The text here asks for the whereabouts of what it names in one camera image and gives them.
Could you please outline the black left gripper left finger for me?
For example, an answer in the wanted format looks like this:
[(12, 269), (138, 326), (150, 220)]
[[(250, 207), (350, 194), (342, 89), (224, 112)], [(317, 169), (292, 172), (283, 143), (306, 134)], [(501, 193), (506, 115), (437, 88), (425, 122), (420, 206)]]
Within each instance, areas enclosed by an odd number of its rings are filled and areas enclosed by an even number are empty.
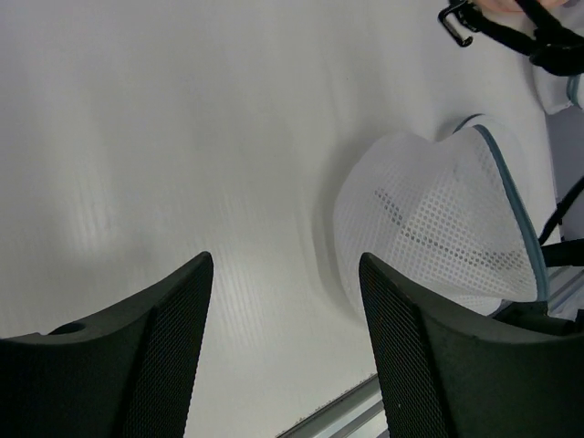
[(203, 252), (47, 333), (1, 342), (4, 437), (181, 437), (212, 295)]

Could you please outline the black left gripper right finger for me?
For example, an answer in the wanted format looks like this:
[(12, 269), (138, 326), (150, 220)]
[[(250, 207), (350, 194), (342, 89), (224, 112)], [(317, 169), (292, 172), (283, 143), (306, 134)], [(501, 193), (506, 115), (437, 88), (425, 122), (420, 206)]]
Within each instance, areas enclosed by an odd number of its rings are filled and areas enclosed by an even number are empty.
[(360, 291), (392, 437), (580, 437), (583, 320), (492, 317), (364, 254)]

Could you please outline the white mesh laundry bag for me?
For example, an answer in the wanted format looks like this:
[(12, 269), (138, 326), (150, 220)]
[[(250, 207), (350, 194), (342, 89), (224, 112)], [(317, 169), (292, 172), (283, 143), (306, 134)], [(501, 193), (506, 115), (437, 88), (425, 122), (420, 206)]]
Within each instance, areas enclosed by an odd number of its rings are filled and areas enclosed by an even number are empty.
[(550, 298), (548, 263), (524, 195), (528, 149), (507, 121), (464, 119), (441, 141), (385, 136), (341, 185), (332, 228), (341, 285), (358, 313), (366, 253), (482, 315)]

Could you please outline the aluminium mounting rail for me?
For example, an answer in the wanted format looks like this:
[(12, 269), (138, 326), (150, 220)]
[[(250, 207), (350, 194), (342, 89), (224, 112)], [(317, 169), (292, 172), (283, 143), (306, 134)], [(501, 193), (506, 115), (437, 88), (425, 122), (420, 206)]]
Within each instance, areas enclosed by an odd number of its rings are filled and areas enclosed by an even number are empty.
[(279, 437), (389, 436), (376, 374), (279, 434)]

